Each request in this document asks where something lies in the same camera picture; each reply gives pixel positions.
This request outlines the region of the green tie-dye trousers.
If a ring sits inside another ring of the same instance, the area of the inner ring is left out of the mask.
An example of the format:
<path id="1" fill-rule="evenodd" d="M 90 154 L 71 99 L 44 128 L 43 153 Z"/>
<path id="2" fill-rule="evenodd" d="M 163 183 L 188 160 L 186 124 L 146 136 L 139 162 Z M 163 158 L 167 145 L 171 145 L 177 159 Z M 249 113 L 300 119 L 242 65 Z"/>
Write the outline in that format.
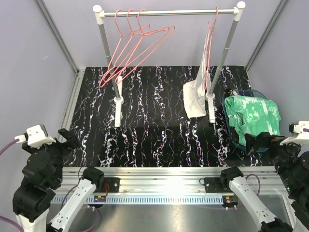
<path id="1" fill-rule="evenodd" d="M 259 97 L 230 96 L 224 100 L 229 125 L 235 128 L 239 143 L 246 145 L 245 134 L 257 136 L 262 132 L 280 135 L 281 116 L 277 104 Z"/>

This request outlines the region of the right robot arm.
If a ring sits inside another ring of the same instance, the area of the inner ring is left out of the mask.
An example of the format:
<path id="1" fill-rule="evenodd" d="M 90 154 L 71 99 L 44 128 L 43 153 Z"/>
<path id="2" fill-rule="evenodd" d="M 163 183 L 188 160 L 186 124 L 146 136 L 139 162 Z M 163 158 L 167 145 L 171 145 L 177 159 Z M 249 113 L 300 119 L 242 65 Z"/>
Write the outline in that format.
<path id="1" fill-rule="evenodd" d="M 219 186 L 239 198 L 260 232 L 307 232 L 309 230 L 309 154 L 300 153 L 309 142 L 308 129 L 296 137 L 284 137 L 262 132 L 257 136 L 245 135 L 247 154 L 266 147 L 266 156 L 272 161 L 281 184 L 267 186 L 268 190 L 284 197 L 295 216 L 294 226 L 283 222 L 272 213 L 247 183 L 238 167 L 221 171 Z"/>

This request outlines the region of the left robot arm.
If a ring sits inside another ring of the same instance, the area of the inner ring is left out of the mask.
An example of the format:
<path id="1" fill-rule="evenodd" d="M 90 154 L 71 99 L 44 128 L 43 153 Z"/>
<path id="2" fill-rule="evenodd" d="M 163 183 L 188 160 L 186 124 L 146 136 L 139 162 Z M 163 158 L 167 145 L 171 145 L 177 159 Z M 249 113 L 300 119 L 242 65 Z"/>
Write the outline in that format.
<path id="1" fill-rule="evenodd" d="M 22 149 L 30 154 L 22 170 L 21 186 L 13 196 L 13 212 L 22 232 L 69 231 L 87 198 L 104 188 L 104 173 L 94 167 L 86 168 L 74 193 L 47 221 L 55 190 L 63 180 L 64 156 L 79 147 L 73 132 L 59 129 L 58 133 L 65 138 L 64 142 L 49 136 L 44 125 L 32 126 L 18 136 Z"/>

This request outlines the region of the black white tie-dye trousers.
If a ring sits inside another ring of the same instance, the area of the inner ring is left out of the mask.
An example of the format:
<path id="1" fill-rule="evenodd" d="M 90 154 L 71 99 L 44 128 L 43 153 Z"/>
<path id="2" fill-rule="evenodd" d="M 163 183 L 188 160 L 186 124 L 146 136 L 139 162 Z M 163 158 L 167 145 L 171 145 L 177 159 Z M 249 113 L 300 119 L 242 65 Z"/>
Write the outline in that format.
<path id="1" fill-rule="evenodd" d="M 238 95 L 238 92 L 234 89 L 226 89 L 224 91 L 224 97 L 225 98 L 228 98 L 230 96 L 237 96 Z"/>

